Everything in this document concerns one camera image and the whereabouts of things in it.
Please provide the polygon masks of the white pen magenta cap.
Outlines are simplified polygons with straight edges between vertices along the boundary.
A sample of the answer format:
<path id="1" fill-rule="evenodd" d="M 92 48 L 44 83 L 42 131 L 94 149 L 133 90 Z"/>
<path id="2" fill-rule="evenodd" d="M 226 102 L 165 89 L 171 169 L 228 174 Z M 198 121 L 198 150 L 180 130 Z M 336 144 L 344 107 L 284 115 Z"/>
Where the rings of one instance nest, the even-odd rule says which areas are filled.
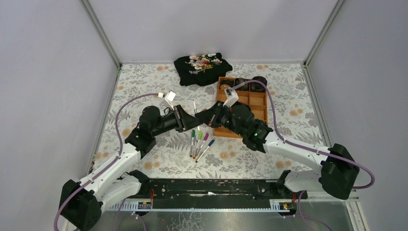
<path id="1" fill-rule="evenodd" d="M 205 144 L 206 140 L 208 139 L 208 136 L 209 136 L 209 133 L 207 132 L 207 133 L 204 135 L 204 137 L 201 138 L 201 142 L 200 142 L 200 145 L 198 146 L 198 148 L 197 148 L 197 150 L 196 150 L 194 159 L 197 159 L 197 158 L 198 158 L 200 151 L 202 150 L 202 148 L 204 147 L 204 144 Z"/>

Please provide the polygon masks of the white pen light green cap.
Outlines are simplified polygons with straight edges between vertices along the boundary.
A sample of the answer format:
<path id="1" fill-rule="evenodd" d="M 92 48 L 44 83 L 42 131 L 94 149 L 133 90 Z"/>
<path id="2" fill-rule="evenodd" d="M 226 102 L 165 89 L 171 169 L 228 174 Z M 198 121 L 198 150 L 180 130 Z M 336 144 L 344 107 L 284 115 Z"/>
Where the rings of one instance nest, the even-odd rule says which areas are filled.
<path id="1" fill-rule="evenodd" d="M 198 135 L 197 135 L 196 145 L 195 145 L 195 147 L 194 147 L 194 149 L 193 149 L 193 153 L 192 153 L 193 159 L 196 158 L 196 155 L 197 155 L 197 152 L 198 152 L 198 148 L 199 148 L 199 146 L 200 146 L 200 141 L 201 141 L 201 139 L 202 139 L 202 136 L 203 136 L 203 132 L 200 131 L 200 132 L 198 133 Z"/>

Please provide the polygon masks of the white pen blue cap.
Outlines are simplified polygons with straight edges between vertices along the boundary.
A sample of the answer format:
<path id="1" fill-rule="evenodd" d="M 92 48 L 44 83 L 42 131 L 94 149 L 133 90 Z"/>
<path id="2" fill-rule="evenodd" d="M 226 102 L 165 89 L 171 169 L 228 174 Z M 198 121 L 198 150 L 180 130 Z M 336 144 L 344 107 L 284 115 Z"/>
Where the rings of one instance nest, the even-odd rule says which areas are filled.
<path id="1" fill-rule="evenodd" d="M 203 151 L 199 154 L 199 156 L 196 158 L 195 162 L 198 163 L 199 160 L 204 156 L 204 154 L 207 152 L 207 150 L 213 145 L 213 143 L 215 142 L 215 140 L 211 140 L 209 142 L 209 144 L 207 145 L 207 147 L 205 149 L 203 149 Z"/>

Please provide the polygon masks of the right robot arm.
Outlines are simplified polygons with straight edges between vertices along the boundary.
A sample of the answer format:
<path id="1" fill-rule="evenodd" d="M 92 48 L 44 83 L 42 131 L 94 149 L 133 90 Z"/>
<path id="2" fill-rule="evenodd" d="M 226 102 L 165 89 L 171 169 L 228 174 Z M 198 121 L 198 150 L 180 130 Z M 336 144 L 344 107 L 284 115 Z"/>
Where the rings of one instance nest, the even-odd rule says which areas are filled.
<path id="1" fill-rule="evenodd" d="M 310 171 L 286 171 L 280 176 L 279 180 L 288 190 L 322 189 L 337 199 L 349 198 L 360 168 L 353 164 L 354 159 L 343 145 L 316 147 L 286 139 L 264 121 L 256 119 L 249 106 L 239 102 L 228 108 L 217 101 L 195 117 L 211 128 L 224 127 L 239 135 L 252 151 L 278 154 L 309 167 Z"/>

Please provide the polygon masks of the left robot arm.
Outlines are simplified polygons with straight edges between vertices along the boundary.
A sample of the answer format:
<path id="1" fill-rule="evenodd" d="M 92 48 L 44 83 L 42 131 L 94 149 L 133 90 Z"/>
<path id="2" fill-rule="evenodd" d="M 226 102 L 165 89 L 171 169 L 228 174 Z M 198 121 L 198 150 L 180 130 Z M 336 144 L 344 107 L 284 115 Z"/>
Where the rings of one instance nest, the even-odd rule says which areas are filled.
<path id="1" fill-rule="evenodd" d="M 156 136 L 173 129 L 188 131 L 201 124 L 180 105 L 166 115 L 161 115 L 156 106 L 145 107 L 139 126 L 120 142 L 117 154 L 79 181 L 69 180 L 63 185 L 54 229 L 58 229 L 59 217 L 64 217 L 81 231 L 90 230 L 107 209 L 139 192 L 141 182 L 136 177 L 118 178 L 156 145 Z"/>

